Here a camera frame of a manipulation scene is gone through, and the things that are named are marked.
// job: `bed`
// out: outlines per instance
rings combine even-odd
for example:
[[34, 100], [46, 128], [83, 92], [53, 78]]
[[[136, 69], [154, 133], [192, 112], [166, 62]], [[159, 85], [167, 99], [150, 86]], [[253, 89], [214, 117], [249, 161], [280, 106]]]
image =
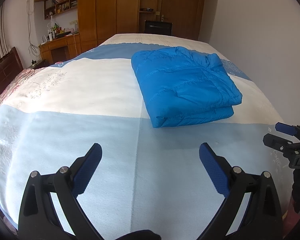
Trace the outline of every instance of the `bed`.
[[[243, 95], [234, 115], [211, 123], [152, 128], [131, 67], [139, 50], [183, 46], [217, 53]], [[54, 173], [93, 143], [103, 157], [78, 201], [104, 239], [150, 229], [162, 239], [196, 239], [223, 201], [199, 160], [207, 142], [246, 173], [270, 171], [282, 211], [291, 196], [288, 160], [262, 143], [283, 122], [241, 70], [206, 43], [153, 34], [117, 34], [73, 60], [28, 77], [0, 105], [0, 205], [15, 227], [29, 174]], [[72, 232], [55, 195], [64, 229]], [[235, 231], [249, 196], [234, 221]]]

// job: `wall outlet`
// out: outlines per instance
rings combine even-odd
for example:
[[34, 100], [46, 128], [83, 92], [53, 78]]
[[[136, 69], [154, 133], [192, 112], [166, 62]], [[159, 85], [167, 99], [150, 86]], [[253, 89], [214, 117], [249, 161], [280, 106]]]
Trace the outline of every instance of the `wall outlet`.
[[69, 25], [75, 25], [75, 24], [78, 24], [78, 21], [77, 21], [77, 20], [72, 21], [72, 22], [69, 22]]

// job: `wooden desk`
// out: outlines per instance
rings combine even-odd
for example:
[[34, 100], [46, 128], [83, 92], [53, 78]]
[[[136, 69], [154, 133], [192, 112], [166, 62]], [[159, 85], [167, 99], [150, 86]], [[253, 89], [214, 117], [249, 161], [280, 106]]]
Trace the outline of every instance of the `wooden desk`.
[[73, 59], [82, 53], [80, 34], [48, 41], [39, 48], [42, 60], [46, 60], [49, 65]]

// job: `electrical cable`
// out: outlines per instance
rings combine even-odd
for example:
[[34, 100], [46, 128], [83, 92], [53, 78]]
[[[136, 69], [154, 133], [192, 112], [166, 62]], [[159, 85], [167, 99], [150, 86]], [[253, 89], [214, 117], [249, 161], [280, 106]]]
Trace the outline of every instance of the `electrical cable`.
[[32, 0], [32, 10], [30, 10], [30, 0], [27, 0], [27, 15], [28, 15], [28, 40], [29, 40], [29, 47], [28, 47], [28, 51], [29, 54], [34, 55], [35, 57], [39, 57], [40, 56], [40, 52], [38, 53], [37, 49], [38, 47], [34, 44], [32, 44], [31, 42], [31, 19], [30, 16], [34, 13], [34, 0]]
[[75, 44], [75, 34], [73, 35], [73, 38], [74, 38], [74, 46], [75, 46], [75, 52], [77, 53], [77, 56], [78, 56], [78, 51], [77, 51], [77, 44]]

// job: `desk drawer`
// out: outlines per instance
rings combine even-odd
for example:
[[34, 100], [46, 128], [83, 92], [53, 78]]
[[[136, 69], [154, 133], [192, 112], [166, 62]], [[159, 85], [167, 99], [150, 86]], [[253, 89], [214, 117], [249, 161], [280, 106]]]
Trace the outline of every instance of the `desk drawer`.
[[80, 43], [80, 35], [72, 35], [67, 37], [68, 44]]
[[67, 39], [62, 39], [62, 40], [54, 40], [49, 42], [49, 49], [57, 49], [61, 48], [64, 46], [68, 46]]

